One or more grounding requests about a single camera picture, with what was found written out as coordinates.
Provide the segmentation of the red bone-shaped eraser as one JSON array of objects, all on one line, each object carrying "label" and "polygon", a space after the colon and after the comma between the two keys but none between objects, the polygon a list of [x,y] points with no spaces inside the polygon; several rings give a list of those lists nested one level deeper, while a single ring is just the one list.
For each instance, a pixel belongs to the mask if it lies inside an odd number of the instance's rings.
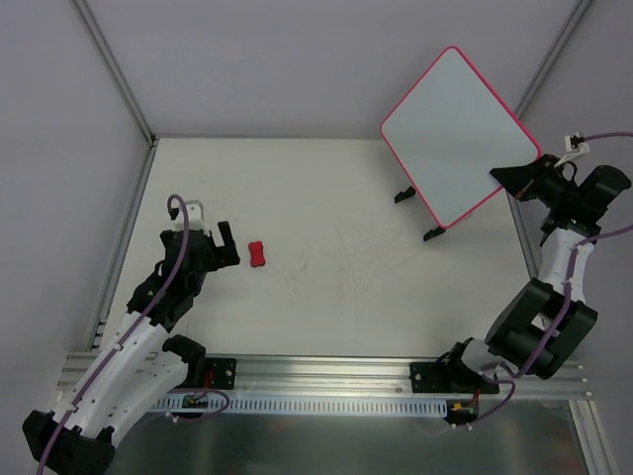
[{"label": "red bone-shaped eraser", "polygon": [[251,267],[262,267],[266,264],[264,245],[261,240],[252,241],[248,244],[250,255],[249,264]]}]

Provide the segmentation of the pink framed whiteboard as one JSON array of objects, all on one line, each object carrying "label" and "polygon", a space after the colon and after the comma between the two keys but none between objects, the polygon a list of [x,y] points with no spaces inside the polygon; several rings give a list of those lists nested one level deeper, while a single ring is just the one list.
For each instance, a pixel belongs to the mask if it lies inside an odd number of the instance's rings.
[{"label": "pink framed whiteboard", "polygon": [[538,141],[456,46],[426,68],[380,134],[442,229],[500,191],[492,169],[525,165],[541,154]]}]

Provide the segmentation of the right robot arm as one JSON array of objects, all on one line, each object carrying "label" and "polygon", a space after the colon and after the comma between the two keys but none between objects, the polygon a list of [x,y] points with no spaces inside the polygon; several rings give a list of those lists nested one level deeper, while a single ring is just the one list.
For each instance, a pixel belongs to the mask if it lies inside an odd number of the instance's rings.
[{"label": "right robot arm", "polygon": [[599,220],[632,186],[611,165],[597,166],[582,182],[566,177],[564,162],[545,154],[527,165],[498,167],[492,177],[515,200],[536,200],[548,210],[541,226],[545,255],[531,278],[484,338],[457,342],[415,378],[437,392],[477,392],[501,369],[511,379],[552,377],[597,322],[584,294],[584,273],[595,245],[606,237]]}]

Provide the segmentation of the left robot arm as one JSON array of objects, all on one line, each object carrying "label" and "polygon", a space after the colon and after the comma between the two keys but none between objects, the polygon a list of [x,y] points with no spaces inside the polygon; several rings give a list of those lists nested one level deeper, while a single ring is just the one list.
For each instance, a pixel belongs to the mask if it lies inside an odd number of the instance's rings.
[{"label": "left robot arm", "polygon": [[135,288],[115,335],[50,410],[33,410],[22,430],[38,469],[103,474],[128,431],[172,389],[211,383],[207,351],[174,334],[211,272],[240,263],[229,222],[223,242],[205,229],[166,230],[164,257]]}]

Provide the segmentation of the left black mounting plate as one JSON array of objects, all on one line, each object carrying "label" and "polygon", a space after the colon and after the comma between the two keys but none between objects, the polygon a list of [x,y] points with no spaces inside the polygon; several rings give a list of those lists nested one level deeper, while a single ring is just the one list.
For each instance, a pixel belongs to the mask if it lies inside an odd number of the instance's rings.
[{"label": "left black mounting plate", "polygon": [[204,388],[231,391],[234,389],[237,361],[234,358],[207,357]]}]

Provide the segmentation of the black mounting plate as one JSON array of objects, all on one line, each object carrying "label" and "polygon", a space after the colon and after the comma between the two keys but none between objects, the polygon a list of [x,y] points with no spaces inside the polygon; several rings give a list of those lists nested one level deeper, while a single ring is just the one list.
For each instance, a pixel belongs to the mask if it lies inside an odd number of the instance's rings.
[{"label": "black mounting plate", "polygon": [[443,394],[449,391],[442,363],[412,362],[408,369],[411,391],[414,394]]},{"label": "black mounting plate", "polygon": [[204,388],[231,391],[234,389],[237,361],[234,358],[207,357]]}]

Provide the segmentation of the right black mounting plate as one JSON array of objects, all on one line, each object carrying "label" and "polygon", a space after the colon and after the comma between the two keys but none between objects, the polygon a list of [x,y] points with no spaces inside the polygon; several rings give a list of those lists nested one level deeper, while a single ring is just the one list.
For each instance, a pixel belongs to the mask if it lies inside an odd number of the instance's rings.
[{"label": "right black mounting plate", "polygon": [[443,394],[449,391],[442,363],[412,362],[408,369],[411,391],[414,394]]}]

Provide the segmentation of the right aluminium frame post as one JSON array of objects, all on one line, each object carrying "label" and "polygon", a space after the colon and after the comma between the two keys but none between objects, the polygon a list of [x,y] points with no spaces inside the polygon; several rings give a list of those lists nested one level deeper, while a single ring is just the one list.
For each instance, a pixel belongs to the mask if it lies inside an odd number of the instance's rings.
[{"label": "right aluminium frame post", "polygon": [[539,137],[537,104],[594,6],[593,1],[518,1],[507,17],[498,92],[534,138]]}]

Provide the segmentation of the aluminium frame post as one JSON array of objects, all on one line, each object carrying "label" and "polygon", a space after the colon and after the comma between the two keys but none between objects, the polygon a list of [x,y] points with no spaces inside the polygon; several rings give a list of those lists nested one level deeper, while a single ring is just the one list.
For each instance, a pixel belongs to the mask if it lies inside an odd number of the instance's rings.
[{"label": "aluminium frame post", "polygon": [[156,135],[142,111],[140,104],[136,99],[135,93],[133,92],[133,89],[131,88],[118,60],[116,59],[89,2],[84,0],[69,0],[69,4],[78,16],[78,19],[86,31],[91,44],[97,51],[101,62],[112,79],[117,92],[133,117],[138,131],[144,141],[150,146],[153,146],[156,141]]},{"label": "aluminium frame post", "polygon": [[507,17],[498,92],[534,138],[539,137],[537,104],[594,6],[593,1],[518,1]]}]

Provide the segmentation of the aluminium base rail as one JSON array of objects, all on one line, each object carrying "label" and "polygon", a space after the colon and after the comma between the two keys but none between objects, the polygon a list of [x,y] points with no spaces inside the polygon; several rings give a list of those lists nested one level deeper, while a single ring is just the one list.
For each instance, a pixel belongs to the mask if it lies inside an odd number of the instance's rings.
[{"label": "aluminium base rail", "polygon": [[[435,359],[414,357],[345,357],[228,355],[235,370],[233,390],[240,393],[288,396],[408,397],[410,366],[430,366]],[[523,376],[515,381],[518,400],[591,400],[587,372],[576,362],[564,364],[555,376],[541,380]]]}]

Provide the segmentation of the left aluminium frame post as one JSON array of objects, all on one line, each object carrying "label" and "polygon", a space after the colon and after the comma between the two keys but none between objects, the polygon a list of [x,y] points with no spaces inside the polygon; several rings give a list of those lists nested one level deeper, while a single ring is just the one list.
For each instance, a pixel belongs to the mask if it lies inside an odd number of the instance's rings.
[{"label": "left aluminium frame post", "polygon": [[78,16],[78,19],[86,31],[91,44],[97,51],[101,62],[112,79],[117,92],[133,117],[138,131],[144,141],[150,146],[153,146],[156,141],[156,135],[142,111],[140,104],[136,99],[135,93],[133,92],[133,89],[131,88],[118,60],[116,59],[89,2],[84,0],[69,0],[69,4]]}]

